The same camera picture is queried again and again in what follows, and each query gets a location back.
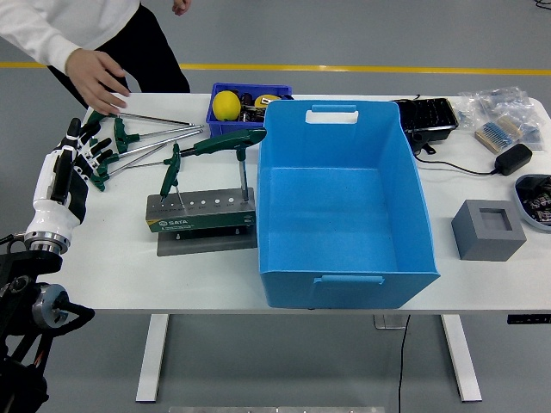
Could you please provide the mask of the person's right hand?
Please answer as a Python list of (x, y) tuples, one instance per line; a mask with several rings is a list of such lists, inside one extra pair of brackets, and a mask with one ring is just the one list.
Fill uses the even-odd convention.
[(65, 74), (84, 101), (101, 114), (119, 114), (130, 91), (120, 80), (126, 75), (105, 52), (77, 49), (65, 63)]

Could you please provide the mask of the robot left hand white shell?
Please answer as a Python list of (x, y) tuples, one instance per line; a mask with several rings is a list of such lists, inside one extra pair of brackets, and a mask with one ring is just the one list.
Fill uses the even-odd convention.
[(101, 118), (94, 115), (85, 123), (72, 119), (65, 136), (46, 155), (34, 191), (27, 243), (40, 238), (68, 243), (74, 228), (83, 223), (88, 182), (99, 177), (97, 169), (113, 154), (108, 148), (110, 139), (93, 140)]

